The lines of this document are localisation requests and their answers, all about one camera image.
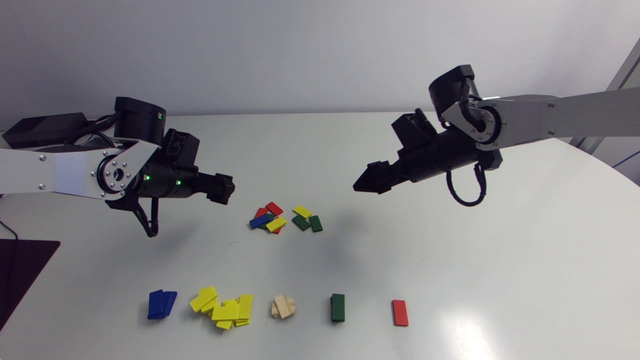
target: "blue cable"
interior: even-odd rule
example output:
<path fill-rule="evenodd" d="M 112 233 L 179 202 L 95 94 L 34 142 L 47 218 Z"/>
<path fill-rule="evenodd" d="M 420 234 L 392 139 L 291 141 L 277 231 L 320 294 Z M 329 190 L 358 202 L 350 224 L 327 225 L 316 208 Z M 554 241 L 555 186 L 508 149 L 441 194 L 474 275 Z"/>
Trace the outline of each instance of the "blue cable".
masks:
<path fill-rule="evenodd" d="M 622 164 L 622 163 L 624 163 L 625 161 L 629 160 L 630 158 L 633 158 L 634 156 L 636 156 L 636 155 L 638 155 L 638 154 L 640 154 L 640 151 L 636 151 L 636 152 L 634 152 L 633 154 L 631 154 L 631 155 L 627 156 L 624 160 L 622 160 L 621 162 L 619 162 L 619 163 L 617 163 L 617 164 L 613 165 L 612 167 L 613 167 L 613 168 L 615 168 L 615 167 L 617 167 L 618 165 L 621 165 L 621 164 Z"/>

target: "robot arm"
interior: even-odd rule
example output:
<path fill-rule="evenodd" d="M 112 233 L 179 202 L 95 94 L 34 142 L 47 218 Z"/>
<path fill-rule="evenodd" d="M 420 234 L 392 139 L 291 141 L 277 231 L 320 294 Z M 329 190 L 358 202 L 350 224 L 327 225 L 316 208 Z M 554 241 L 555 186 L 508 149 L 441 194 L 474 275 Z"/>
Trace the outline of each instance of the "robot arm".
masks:
<path fill-rule="evenodd" d="M 56 192 L 105 200 L 112 209 L 131 211 L 147 236 L 158 234 L 158 200 L 194 193 L 226 205 L 236 189 L 233 177 L 198 171 L 200 141 L 169 129 L 164 109 L 128 97 L 116 98 L 115 113 L 88 122 L 81 113 L 22 119 L 3 138 L 0 193 Z M 101 131 L 115 125 L 115 137 Z M 99 138 L 74 145 L 82 136 Z M 43 145 L 35 151 L 17 150 Z M 139 198 L 151 198 L 151 220 Z"/>
<path fill-rule="evenodd" d="M 446 173 L 453 197 L 475 206 L 486 194 L 484 171 L 502 163 L 500 148 L 562 136 L 640 136 L 640 88 L 487 100 L 473 94 L 475 88 L 470 65 L 432 82 L 429 94 L 445 131 L 438 133 L 420 109 L 400 116 L 392 124 L 403 145 L 399 159 L 392 165 L 368 164 L 353 189 L 380 194 L 407 180 L 416 183 Z M 477 200 L 466 202 L 453 189 L 451 171 L 471 163 L 476 163 L 481 191 Z"/>

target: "black mat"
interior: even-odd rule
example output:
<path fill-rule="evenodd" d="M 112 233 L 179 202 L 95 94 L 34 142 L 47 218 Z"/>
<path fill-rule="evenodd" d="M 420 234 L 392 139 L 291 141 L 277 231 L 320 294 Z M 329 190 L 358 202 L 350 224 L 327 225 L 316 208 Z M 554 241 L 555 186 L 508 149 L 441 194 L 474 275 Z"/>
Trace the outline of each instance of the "black mat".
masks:
<path fill-rule="evenodd" d="M 0 331 L 59 246 L 60 241 L 0 239 Z"/>

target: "blue block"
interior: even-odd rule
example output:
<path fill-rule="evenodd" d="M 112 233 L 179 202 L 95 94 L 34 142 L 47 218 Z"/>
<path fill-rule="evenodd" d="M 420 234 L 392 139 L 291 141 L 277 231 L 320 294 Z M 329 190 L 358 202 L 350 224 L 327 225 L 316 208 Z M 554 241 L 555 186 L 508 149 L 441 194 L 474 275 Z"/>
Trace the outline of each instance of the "blue block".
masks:
<path fill-rule="evenodd" d="M 164 313 L 164 295 L 162 290 L 149 293 L 149 314 L 148 319 L 158 319 Z"/>
<path fill-rule="evenodd" d="M 259 216 L 257 218 L 249 220 L 249 224 L 251 225 L 252 229 L 255 229 L 256 227 L 258 227 L 258 226 L 260 226 L 262 224 L 266 224 L 266 223 L 268 223 L 270 221 L 271 221 L 271 218 L 269 217 L 269 215 L 264 214 L 264 215 L 261 215 L 261 216 Z"/>
<path fill-rule="evenodd" d="M 178 296 L 176 291 L 165 291 L 163 294 L 163 313 L 162 317 L 166 318 L 171 314 L 171 309 L 173 308 L 173 303 L 175 302 L 175 298 Z"/>

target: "red block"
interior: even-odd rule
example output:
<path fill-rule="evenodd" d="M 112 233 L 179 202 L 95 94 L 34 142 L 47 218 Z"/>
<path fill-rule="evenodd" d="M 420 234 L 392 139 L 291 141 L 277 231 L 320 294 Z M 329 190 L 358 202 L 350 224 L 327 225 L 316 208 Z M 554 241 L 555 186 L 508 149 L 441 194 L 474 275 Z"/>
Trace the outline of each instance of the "red block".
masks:
<path fill-rule="evenodd" d="M 396 326 L 409 326 L 409 318 L 406 315 L 406 304 L 404 300 L 393 300 L 394 321 Z"/>
<path fill-rule="evenodd" d="M 275 216 L 278 216 L 278 215 L 282 214 L 282 209 L 280 209 L 280 206 L 277 206 L 273 201 L 271 201 L 269 204 L 267 204 L 266 207 Z"/>
<path fill-rule="evenodd" d="M 265 208 L 259 208 L 258 212 L 255 214 L 255 216 L 253 218 L 261 217 L 262 215 L 266 214 L 267 211 L 269 211 L 269 210 L 267 210 Z"/>

